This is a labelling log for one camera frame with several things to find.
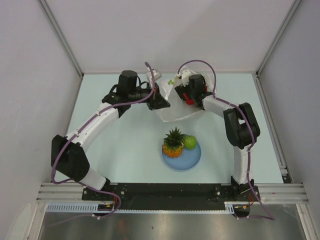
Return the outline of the white plastic bag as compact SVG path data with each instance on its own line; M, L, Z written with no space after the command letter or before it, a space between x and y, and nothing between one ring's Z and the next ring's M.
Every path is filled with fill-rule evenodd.
M182 121L199 115L201 109L188 105L178 96L175 87L175 77L161 80L158 83L161 95L170 103L170 107L157 110L156 113L163 122Z

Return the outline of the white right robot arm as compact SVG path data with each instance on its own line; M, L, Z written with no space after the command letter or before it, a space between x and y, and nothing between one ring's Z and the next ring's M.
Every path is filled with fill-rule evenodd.
M197 73L179 73L173 79L175 91L183 102L203 111L212 112L224 120L225 133L233 146L234 167L230 194L242 201L253 191L251 177L251 150L261 131L251 105L236 105L210 91L205 77Z

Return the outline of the blue plastic plate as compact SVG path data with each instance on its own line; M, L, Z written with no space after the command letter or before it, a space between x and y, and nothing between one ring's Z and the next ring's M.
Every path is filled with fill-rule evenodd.
M164 162L171 168L177 171L187 171L195 167L201 158L201 147L199 143L196 143L194 149L182 150L182 153L178 157L169 157L162 151L162 158Z

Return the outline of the green fake apple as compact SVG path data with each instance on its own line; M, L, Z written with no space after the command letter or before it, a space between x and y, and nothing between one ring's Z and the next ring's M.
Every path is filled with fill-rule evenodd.
M187 135L183 139L183 146L187 150L193 150L197 146L197 139L193 135Z

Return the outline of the red fake pepper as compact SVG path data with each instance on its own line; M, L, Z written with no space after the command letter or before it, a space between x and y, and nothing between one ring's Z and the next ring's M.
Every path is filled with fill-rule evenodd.
M194 100L192 98L189 98L188 94L187 93L184 93L183 94L183 97L185 99L185 103L187 105L193 105L194 104Z

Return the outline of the orange fake pineapple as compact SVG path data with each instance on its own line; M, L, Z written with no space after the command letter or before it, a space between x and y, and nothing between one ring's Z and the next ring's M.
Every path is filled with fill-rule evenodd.
M183 134L178 127L172 128L169 133L166 133L162 144L164 155L170 158L181 156L185 137L186 135Z

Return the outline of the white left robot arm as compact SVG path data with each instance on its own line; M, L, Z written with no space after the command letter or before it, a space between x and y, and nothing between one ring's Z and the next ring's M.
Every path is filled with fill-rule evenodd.
M153 110L170 107L161 95L156 80L161 74L152 69L147 74L146 87L133 70L124 70L109 93L102 99L94 114L80 127L66 136L56 135L51 141L51 176L56 172L93 189L100 200L110 196L110 180L90 167L86 152L106 127L118 120L132 105L145 103Z

